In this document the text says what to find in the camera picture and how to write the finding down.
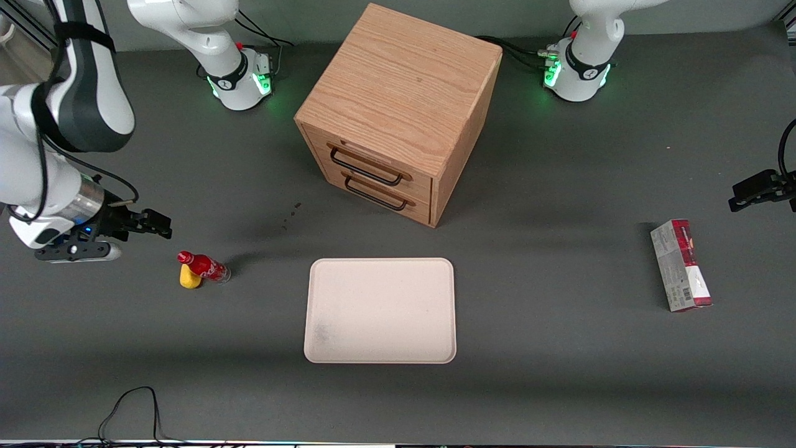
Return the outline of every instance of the gray table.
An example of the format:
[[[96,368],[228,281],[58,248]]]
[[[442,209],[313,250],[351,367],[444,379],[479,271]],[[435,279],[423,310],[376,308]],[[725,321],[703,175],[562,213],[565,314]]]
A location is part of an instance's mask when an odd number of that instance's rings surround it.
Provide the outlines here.
[[[775,166],[794,116],[781,26],[628,37],[586,104],[506,58],[436,230],[314,165],[292,116],[335,49],[286,50],[276,94],[242,113],[186,51],[119,55],[137,131],[88,159],[138,185],[174,239],[45,265],[0,226],[3,438],[90,436],[121,392],[150,384],[178,438],[796,443],[794,216],[727,205],[733,183]],[[670,218],[692,220],[712,308],[666,308],[648,231]],[[182,289],[183,249],[229,260],[233,281]],[[304,359],[314,260],[426,256],[456,268],[452,363]],[[110,436],[149,437],[150,412],[130,397]]]

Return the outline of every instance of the black strap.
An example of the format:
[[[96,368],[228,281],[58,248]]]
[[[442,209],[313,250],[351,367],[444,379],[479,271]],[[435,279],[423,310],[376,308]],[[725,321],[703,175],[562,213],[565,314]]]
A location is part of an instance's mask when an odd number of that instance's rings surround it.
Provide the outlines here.
[[[570,42],[567,45],[567,51],[565,53],[567,57],[567,63],[570,67],[572,67],[583,81],[591,81],[605,70],[605,68],[610,64],[610,61],[606,61],[600,65],[589,65],[585,62],[581,62],[575,57],[575,54],[572,52],[572,43]]]
[[[60,41],[66,41],[67,39],[85,39],[87,41],[96,42],[111,50],[113,53],[116,53],[113,39],[88,23],[58,22],[53,28],[55,29],[56,37]]]
[[[248,73],[248,59],[244,52],[240,52],[240,64],[238,64],[238,68],[234,72],[224,77],[215,77],[213,75],[208,75],[207,77],[221,90],[234,90],[238,85],[238,81],[242,80],[246,73]]]
[[[96,42],[111,50],[112,53],[116,53],[113,39],[88,23],[57,22],[53,25],[53,28],[55,29],[59,45],[65,45],[67,39],[85,39]],[[75,147],[75,145],[69,143],[69,140],[60,133],[58,124],[55,122],[55,118],[53,118],[53,112],[47,105],[47,96],[49,95],[50,87],[52,87],[48,84],[47,82],[41,83],[33,90],[33,96],[30,99],[30,109],[33,113],[33,119],[39,127],[39,131],[43,135],[49,137],[58,147],[69,152],[82,152]]]
[[[39,127],[39,131],[48,136],[58,147],[69,152],[82,152],[80,149],[69,143],[69,140],[60,133],[58,124],[53,118],[52,111],[49,110],[47,105],[47,93],[45,92],[45,83],[41,83],[33,90],[33,96],[30,99],[30,110],[33,113],[33,120]]]

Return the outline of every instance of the white tray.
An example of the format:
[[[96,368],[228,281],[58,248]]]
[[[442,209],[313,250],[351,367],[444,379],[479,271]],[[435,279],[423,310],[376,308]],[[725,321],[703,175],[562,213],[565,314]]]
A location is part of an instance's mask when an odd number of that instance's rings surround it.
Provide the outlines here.
[[[304,356],[313,363],[445,364],[456,356],[444,258],[323,258],[310,269]]]

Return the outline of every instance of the red and white box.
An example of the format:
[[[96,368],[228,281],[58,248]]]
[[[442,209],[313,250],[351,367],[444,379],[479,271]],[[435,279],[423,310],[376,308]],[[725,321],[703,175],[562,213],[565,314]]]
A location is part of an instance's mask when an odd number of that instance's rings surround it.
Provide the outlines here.
[[[688,219],[673,219],[650,232],[657,265],[672,312],[713,305],[708,286],[694,257]]]

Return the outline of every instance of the drawer handle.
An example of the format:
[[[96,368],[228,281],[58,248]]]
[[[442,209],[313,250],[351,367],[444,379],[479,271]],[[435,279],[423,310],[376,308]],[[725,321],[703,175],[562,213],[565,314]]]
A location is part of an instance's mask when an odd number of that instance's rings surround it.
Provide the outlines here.
[[[348,168],[348,169],[350,169],[351,171],[353,171],[355,173],[363,175],[364,177],[366,177],[368,179],[375,180],[378,183],[383,183],[384,185],[386,185],[388,187],[394,187],[395,185],[398,185],[400,180],[404,178],[404,175],[398,174],[398,177],[396,177],[395,180],[391,181],[391,180],[387,180],[387,179],[381,178],[381,177],[379,177],[377,175],[370,174],[370,173],[368,173],[367,171],[365,171],[365,170],[363,170],[361,168],[355,167],[351,163],[343,162],[342,160],[334,157],[337,153],[338,153],[338,149],[335,148],[335,147],[332,148],[332,154],[331,154],[332,162],[335,162],[337,165],[340,165],[341,167]]]
[[[409,203],[409,201],[404,199],[404,201],[401,203],[401,205],[394,206],[394,205],[392,205],[391,203],[389,203],[387,201],[382,201],[381,199],[377,198],[376,196],[368,195],[367,193],[365,193],[362,190],[357,190],[356,188],[351,187],[349,185],[350,183],[351,183],[351,176],[346,176],[345,177],[345,188],[348,191],[354,193],[355,195],[358,195],[358,196],[361,196],[361,197],[363,197],[365,199],[368,199],[369,201],[373,201],[373,202],[379,204],[380,206],[385,206],[385,207],[389,208],[392,211],[401,211],[401,210],[405,209],[406,205]]]

